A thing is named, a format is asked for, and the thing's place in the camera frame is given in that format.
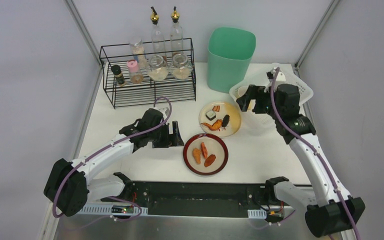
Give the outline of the yellow food piece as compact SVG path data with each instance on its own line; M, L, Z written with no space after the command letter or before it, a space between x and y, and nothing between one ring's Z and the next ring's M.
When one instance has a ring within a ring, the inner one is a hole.
M237 90L237 98L242 97L246 93L247 90L248 90L248 86L244 85L244 86L239 87ZM247 110L251 111L254 108L254 105L255 105L255 101L252 99L248 105Z

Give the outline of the red food piece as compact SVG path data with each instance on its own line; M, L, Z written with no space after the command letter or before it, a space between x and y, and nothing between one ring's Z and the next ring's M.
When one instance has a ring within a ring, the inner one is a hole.
M206 159L208 157L208 150L204 142L200 143L201 153L203 157Z

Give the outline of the red rimmed plate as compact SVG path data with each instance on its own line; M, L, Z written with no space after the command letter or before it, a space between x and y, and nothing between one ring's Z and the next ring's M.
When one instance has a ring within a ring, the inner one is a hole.
M204 167L206 158L201 153L201 164L197 164L193 157L193 149L201 151L201 142L204 142L208 156L214 154L216 160L209 167ZM184 145L183 161L186 166L195 174L201 176L212 176L225 168L229 159L229 151L225 142L218 136L210 133L200 133L192 136Z

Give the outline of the pink cap spice jar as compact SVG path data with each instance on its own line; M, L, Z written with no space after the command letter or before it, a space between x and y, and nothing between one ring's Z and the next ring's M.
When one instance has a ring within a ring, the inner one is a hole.
M144 80L144 76L143 76L142 71L140 69L139 63L136 60L131 59L131 60L127 61L126 65L127 65L127 69L129 72L130 81L133 84L142 83Z

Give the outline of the glass rice jar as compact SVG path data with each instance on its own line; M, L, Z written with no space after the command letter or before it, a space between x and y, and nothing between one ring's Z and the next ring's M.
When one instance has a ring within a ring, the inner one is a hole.
M192 73L189 58L183 53L177 53L172 57L172 75L178 80L187 79Z
M163 81L169 74L167 62L161 55L154 55L148 60L147 75L154 81Z

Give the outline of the black cap spice jar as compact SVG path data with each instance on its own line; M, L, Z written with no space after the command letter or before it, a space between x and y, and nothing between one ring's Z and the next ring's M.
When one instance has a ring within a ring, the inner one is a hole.
M114 76L115 82L120 86L123 87L126 84L123 72L121 70L121 67L117 64L114 64L111 66L111 71Z

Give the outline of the glass oil bottle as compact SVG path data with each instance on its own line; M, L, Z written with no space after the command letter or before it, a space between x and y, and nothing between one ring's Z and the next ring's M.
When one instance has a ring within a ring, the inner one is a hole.
M171 14L172 26L170 28L170 46L172 56L183 53L183 28L179 23L180 14L177 12L177 7L173 7Z
M150 8L152 11L150 15L150 20L152 22L151 41L152 41L153 51L155 53L158 53L158 55L161 55L166 61L167 54L166 54L166 46L165 46L165 37L159 26L160 17L153 6L151 6Z

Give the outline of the silver lid bead jar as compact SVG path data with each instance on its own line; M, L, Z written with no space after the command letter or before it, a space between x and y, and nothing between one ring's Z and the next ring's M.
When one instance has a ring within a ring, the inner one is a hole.
M143 46L142 39L138 36L134 36L129 40L129 46L132 51L134 59L137 61L141 69L145 69L148 65L145 55L145 48Z

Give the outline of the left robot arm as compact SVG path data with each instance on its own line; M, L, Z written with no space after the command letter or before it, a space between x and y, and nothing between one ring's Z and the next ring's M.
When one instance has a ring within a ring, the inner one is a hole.
M61 158L53 164L43 193L52 202L54 218L71 217L89 201L117 200L127 181L114 174L95 178L117 160L132 155L148 143L154 149L184 146L178 122L168 123L173 111L172 103L165 96L163 100L168 104L166 108L149 108L141 118L123 127L96 151L71 161Z

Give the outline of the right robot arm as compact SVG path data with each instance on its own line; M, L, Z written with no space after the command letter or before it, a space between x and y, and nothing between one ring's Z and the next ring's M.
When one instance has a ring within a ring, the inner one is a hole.
M315 194L311 197L279 176L266 181L266 201L282 201L301 212L317 238L350 230L355 239L361 239L357 222L365 203L344 187L326 159L314 125L300 113L309 97L298 86L287 83L241 86L231 90L230 95L242 112L247 112L254 101L254 114L267 114L274 120L277 132L297 156Z

